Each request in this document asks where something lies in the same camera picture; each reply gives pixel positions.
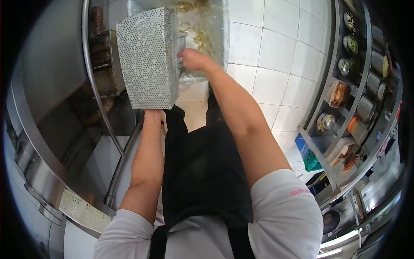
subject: forearm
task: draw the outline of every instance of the forearm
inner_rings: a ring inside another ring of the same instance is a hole
[[[233,134],[249,186],[272,171],[290,169],[253,97],[216,63],[208,63],[203,72]]]
[[[154,224],[164,173],[161,148],[161,112],[145,114],[140,144],[131,167],[131,183],[120,209],[133,211]]]
[[[263,113],[253,97],[215,62],[203,69],[208,78],[227,126],[234,138],[269,131]]]

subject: tiled floor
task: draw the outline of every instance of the tiled floor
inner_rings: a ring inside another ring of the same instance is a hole
[[[127,0],[93,2],[103,6],[109,29],[126,18]],[[227,73],[258,102],[292,169],[305,182],[312,173],[304,170],[295,138],[328,60],[331,0],[229,0],[229,12]],[[207,82],[180,86],[176,104],[186,113],[189,131],[205,125],[207,94]]]

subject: perforated metal box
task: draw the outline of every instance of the perforated metal box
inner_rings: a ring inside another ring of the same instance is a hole
[[[116,22],[119,58],[133,109],[171,109],[178,98],[177,15],[166,7]]]

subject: apron strap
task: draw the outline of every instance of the apron strap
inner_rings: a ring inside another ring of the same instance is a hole
[[[164,259],[167,248],[167,234],[171,228],[159,226],[152,235],[149,259]],[[250,246],[248,225],[239,229],[227,228],[234,259],[255,259]]]
[[[255,259],[252,247],[250,246],[248,225],[239,229],[227,228],[227,234],[229,235],[234,259]]]

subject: hand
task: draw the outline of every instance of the hand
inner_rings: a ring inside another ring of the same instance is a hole
[[[213,62],[208,56],[193,48],[185,48],[177,57],[183,57],[184,67],[192,71],[203,70],[206,65]]]

